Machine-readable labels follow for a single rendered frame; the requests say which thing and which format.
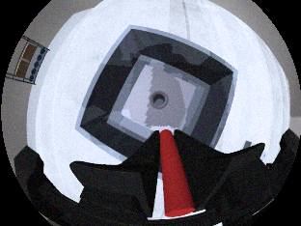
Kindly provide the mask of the dark grey open box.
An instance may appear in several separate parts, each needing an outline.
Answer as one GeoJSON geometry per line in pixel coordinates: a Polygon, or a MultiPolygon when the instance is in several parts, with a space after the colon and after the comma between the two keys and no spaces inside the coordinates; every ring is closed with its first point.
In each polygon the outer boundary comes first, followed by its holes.
{"type": "Polygon", "coordinates": [[[74,129],[123,162],[154,132],[123,115],[143,66],[192,83],[197,89],[178,129],[216,148],[234,99],[238,71],[207,48],[169,32],[128,24],[90,83],[74,129]]]}

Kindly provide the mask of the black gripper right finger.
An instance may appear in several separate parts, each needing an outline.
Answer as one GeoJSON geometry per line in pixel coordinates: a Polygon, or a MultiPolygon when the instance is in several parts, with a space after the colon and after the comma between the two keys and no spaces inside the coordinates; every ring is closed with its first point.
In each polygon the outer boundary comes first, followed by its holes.
{"type": "Polygon", "coordinates": [[[228,175],[242,168],[244,164],[260,158],[265,148],[265,143],[256,143],[243,151],[223,153],[200,143],[188,133],[185,135],[180,129],[174,129],[173,136],[196,206],[192,213],[205,210],[205,203],[219,190],[228,175]]]}

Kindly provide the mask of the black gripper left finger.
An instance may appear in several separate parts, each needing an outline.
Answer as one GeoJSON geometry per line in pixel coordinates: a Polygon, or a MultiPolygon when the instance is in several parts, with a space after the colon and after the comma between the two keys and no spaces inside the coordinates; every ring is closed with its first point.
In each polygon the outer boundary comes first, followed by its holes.
{"type": "Polygon", "coordinates": [[[147,218],[153,217],[157,190],[158,163],[161,155],[161,135],[155,129],[138,152],[120,164],[100,164],[75,160],[70,171],[82,186],[95,187],[109,193],[136,195],[147,218]]]}

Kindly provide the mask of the red peg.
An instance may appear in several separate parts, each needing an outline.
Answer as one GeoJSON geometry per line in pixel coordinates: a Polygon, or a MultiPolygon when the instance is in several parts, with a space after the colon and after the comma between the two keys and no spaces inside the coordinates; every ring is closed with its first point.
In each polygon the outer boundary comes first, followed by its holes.
{"type": "Polygon", "coordinates": [[[175,143],[173,132],[162,129],[161,135],[161,167],[163,185],[163,207],[165,217],[179,217],[189,214],[194,209],[189,183],[186,180],[181,156],[178,154],[178,145],[175,143]]]}

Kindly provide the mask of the grey square plate with hole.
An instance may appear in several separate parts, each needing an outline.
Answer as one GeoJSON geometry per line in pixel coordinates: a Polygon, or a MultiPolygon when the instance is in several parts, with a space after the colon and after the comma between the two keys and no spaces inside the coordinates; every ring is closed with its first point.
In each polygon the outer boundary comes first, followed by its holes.
{"type": "Polygon", "coordinates": [[[197,87],[152,66],[143,66],[132,86],[123,115],[151,129],[174,129],[180,126],[197,87]],[[165,104],[155,105],[161,99],[165,104]]]}

